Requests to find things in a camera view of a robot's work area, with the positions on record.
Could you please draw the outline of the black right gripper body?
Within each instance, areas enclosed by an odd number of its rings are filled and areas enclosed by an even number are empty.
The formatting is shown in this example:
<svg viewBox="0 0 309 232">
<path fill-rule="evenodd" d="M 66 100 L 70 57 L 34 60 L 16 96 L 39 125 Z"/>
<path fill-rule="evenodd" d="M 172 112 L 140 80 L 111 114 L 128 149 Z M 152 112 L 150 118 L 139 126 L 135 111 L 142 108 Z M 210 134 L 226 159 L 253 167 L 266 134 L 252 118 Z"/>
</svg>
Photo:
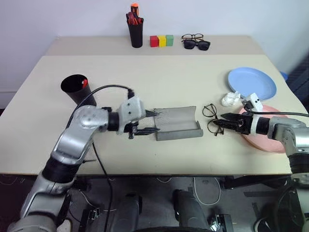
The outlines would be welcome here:
<svg viewBox="0 0 309 232">
<path fill-rule="evenodd" d="M 251 126 L 253 121 L 253 115 L 248 112 L 244 112 L 239 115 L 237 132 L 241 134 L 249 135 L 251 133 Z"/>
</svg>

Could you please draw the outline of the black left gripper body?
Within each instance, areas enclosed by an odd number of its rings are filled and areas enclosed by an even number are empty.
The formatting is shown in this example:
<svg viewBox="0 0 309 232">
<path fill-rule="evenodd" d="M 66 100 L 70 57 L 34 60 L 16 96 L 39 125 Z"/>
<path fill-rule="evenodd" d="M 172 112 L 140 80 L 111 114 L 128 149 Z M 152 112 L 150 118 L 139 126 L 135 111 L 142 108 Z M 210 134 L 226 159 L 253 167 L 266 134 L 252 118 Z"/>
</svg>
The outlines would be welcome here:
<svg viewBox="0 0 309 232">
<path fill-rule="evenodd" d="M 138 135 L 138 122 L 128 123 L 125 125 L 124 133 L 128 134 L 129 139 L 133 139 L 135 135 Z"/>
</svg>

